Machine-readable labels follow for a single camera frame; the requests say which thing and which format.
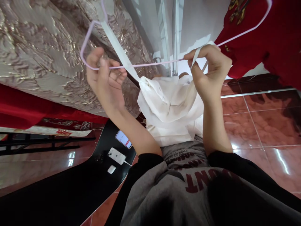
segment white wall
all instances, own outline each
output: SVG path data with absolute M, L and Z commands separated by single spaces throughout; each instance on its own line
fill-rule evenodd
M 161 0 L 123 0 L 125 7 L 135 22 L 138 31 L 144 40 L 146 48 L 154 61 L 163 62 L 172 60 L 172 10 L 174 0 L 164 0 L 168 25 L 169 53 L 166 53 L 165 40 L 162 38 L 162 21 L 158 17 Z M 224 16 L 228 10 L 230 0 L 184 0 L 181 45 L 179 58 L 198 48 L 208 41 L 214 41 L 223 29 Z M 197 60 L 203 67 L 206 60 Z M 159 66 L 159 71 L 167 75 L 172 66 Z M 180 61 L 178 75 L 182 72 L 191 74 L 187 61 Z M 245 76 L 268 73 L 263 64 L 259 64 Z

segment black desk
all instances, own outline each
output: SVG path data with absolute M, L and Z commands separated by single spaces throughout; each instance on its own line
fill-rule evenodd
M 115 139 L 119 129 L 109 120 L 86 162 L 0 198 L 1 225 L 79 226 L 122 183 L 130 166 L 107 156 L 116 148 L 132 163 L 136 152 Z M 108 168 L 116 167 L 113 174 Z

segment phone screen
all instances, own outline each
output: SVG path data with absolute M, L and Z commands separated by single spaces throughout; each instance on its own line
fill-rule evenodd
M 130 140 L 126 137 L 126 135 L 119 130 L 118 133 L 116 134 L 115 138 L 122 143 L 124 146 L 126 146 L 128 149 L 131 148 L 132 143 L 130 142 Z

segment forearm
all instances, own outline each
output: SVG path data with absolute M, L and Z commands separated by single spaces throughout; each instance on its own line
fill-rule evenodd
M 207 156 L 218 150 L 233 152 L 232 145 L 224 126 L 221 98 L 204 103 L 203 141 Z
M 127 136 L 138 155 L 153 153 L 162 156 L 162 151 L 153 136 L 125 108 L 107 112 L 112 122 Z

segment pink wire hanger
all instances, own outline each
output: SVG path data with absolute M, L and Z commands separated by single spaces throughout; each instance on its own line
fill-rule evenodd
M 250 31 L 253 31 L 253 30 L 255 30 L 256 28 L 258 28 L 259 25 L 265 20 L 265 18 L 266 18 L 267 15 L 269 14 L 269 12 L 270 12 L 270 10 L 271 10 L 271 7 L 272 7 L 272 0 L 266 0 L 266 1 L 267 1 L 267 5 L 268 5 L 267 11 L 266 11 L 266 13 L 264 14 L 263 18 L 261 19 L 261 21 L 260 21 L 255 27 L 253 27 L 253 28 L 251 28 L 251 29 L 249 29 L 249 30 L 247 30 L 247 31 L 245 31 L 245 32 L 243 32 L 243 33 L 241 33 L 241 34 L 239 34 L 239 35 L 236 35 L 236 36 L 234 36 L 233 38 L 230 38 L 230 39 L 228 39 L 228 40 L 226 40 L 226 41 L 224 41 L 224 42 L 218 44 L 217 46 L 221 46 L 221 45 L 223 45 L 223 44 L 225 44 L 225 43 L 227 43 L 227 42 L 229 42 L 229 41 L 232 41 L 232 40 L 234 40 L 234 39 L 236 39 L 236 38 L 238 38 L 238 37 L 240 37 L 240 36 L 242 36 L 242 35 L 245 35 L 245 34 L 249 33 Z M 108 23 L 108 14 L 107 14 L 106 9 L 105 9 L 105 7 L 104 7 L 104 2 L 103 2 L 103 0 L 101 0 L 101 7 L 102 7 L 103 13 L 104 13 L 104 15 L 105 15 L 105 21 Z M 84 64 L 85 64 L 88 68 L 90 68 L 90 69 L 92 69 L 92 70 L 95 70 L 95 71 L 98 71 L 99 68 L 91 67 L 90 65 L 88 65 L 88 63 L 86 62 L 86 60 L 85 60 L 85 58 L 84 58 L 84 51 L 85 51 L 85 48 L 86 48 L 86 46 L 87 46 L 87 43 L 88 43 L 88 41 L 89 41 L 90 35 L 91 35 L 91 33 L 92 33 L 92 30 L 93 30 L 95 24 L 101 25 L 101 23 L 100 23 L 99 21 L 92 20 L 92 22 L 91 22 L 91 24 L 90 24 L 90 26 L 89 26 L 89 29 L 88 29 L 88 31 L 87 31 L 86 37 L 85 37 L 85 39 L 84 39 L 84 42 L 83 42 L 83 44 L 82 44 L 80 56 L 81 56 L 82 61 L 84 62 Z M 167 63 L 172 63 L 172 62 L 177 62 L 177 61 L 182 61 L 182 60 L 184 60 L 184 58 L 179 59 L 179 60 L 172 60 L 172 61 L 159 62 L 159 63 L 135 64 L 135 65 L 130 65 L 129 67 L 153 66 L 153 65 L 167 64 Z M 124 66 L 110 67 L 110 69 L 115 69 L 115 68 L 124 68 Z

